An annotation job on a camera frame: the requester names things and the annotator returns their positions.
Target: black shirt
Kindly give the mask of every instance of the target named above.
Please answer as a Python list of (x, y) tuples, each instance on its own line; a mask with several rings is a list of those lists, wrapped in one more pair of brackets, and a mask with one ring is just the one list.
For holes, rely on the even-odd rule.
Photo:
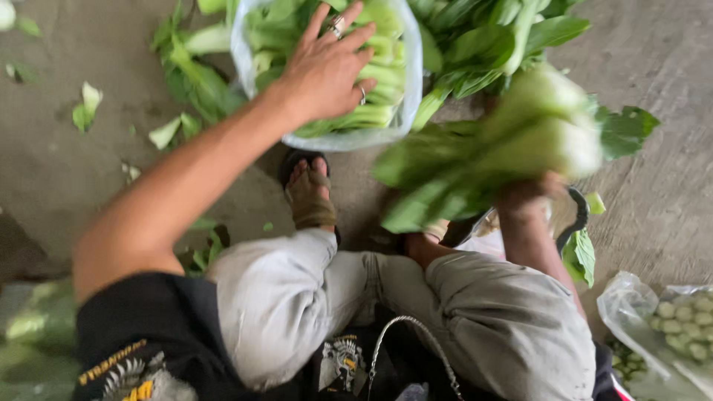
[[(73, 399), (367, 399), (366, 372), (392, 312), (378, 308), (373, 325), (347, 328), (326, 341), (292, 380), (258, 394), (240, 382), (227, 356), (215, 291), (215, 284), (202, 279), (141, 273), (94, 295), (77, 317), (83, 369)], [(385, 336), (376, 371), (371, 400), (394, 401), (405, 391), (456, 399), (442, 362), (403, 326), (393, 326)], [(466, 400), (501, 400), (459, 382)], [(608, 384), (600, 386), (604, 393), (612, 387)]]

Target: plastic bag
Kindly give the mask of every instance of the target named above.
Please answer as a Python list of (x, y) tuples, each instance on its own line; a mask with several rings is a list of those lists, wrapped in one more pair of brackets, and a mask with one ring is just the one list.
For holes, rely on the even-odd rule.
[[(710, 287), (669, 286), (661, 300)], [(636, 275), (619, 272), (597, 299), (599, 315), (612, 334), (638, 353), (649, 366), (649, 374), (630, 382), (632, 396), (639, 400), (713, 400), (713, 370), (675, 353), (664, 336), (654, 331), (647, 319), (656, 311), (659, 297)]]
[[(346, 133), (328, 133), (319, 138), (299, 138), (292, 133), (282, 137), (282, 142), (293, 148), (312, 151), (354, 151), (360, 148), (391, 143), (403, 138), (411, 129), (421, 103), (423, 85), (423, 55), (419, 25), (406, 0), (383, 0), (389, 3), (404, 23), (404, 49), (406, 51), (406, 85), (404, 101), (396, 110), (388, 128), (357, 129)], [(230, 53), (235, 62), (240, 85), (248, 98), (257, 95), (255, 71), (252, 68), (252, 52), (247, 41), (245, 16), (254, 7), (272, 0), (242, 0), (238, 4), (230, 37)]]

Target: silver ring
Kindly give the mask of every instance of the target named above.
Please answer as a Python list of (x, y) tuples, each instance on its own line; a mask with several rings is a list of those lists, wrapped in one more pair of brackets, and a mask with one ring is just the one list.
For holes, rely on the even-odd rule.
[(364, 92), (364, 88), (359, 85), (359, 89), (361, 89), (361, 100), (359, 101), (359, 104), (362, 106), (366, 104), (366, 92)]
[(329, 29), (337, 37), (337, 39), (342, 38), (342, 33), (346, 28), (347, 24), (344, 22), (344, 17), (341, 15), (335, 16), (329, 22), (329, 25), (327, 25), (327, 29)]

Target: hand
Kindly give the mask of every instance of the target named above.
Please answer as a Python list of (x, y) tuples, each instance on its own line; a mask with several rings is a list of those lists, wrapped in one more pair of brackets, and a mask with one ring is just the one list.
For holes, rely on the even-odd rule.
[[(363, 5), (354, 2), (342, 13), (345, 28), (349, 28), (361, 13)], [(341, 116), (354, 110), (362, 93), (376, 86), (373, 78), (354, 82), (357, 74), (374, 55), (372, 48), (359, 48), (376, 31), (373, 22), (355, 29), (338, 40), (332, 32), (321, 37), (319, 29), (329, 13), (330, 6), (319, 5), (282, 76), (271, 86), (282, 104), (299, 125), (321, 118)]]
[(543, 214), (544, 199), (565, 194), (562, 177), (554, 171), (544, 173), (540, 180), (516, 181), (504, 186), (496, 208), (498, 214), (532, 217)]

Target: gray pants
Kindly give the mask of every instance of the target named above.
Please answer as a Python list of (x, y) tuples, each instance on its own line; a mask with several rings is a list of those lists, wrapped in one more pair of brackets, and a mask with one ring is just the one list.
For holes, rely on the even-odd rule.
[(592, 396), (589, 327), (569, 290), (531, 268), (462, 252), (424, 272), (404, 256), (337, 252), (334, 234), (309, 229), (240, 243), (208, 274), (227, 352), (254, 390), (288, 381), (379, 301), (423, 322), (471, 384), (511, 401)]

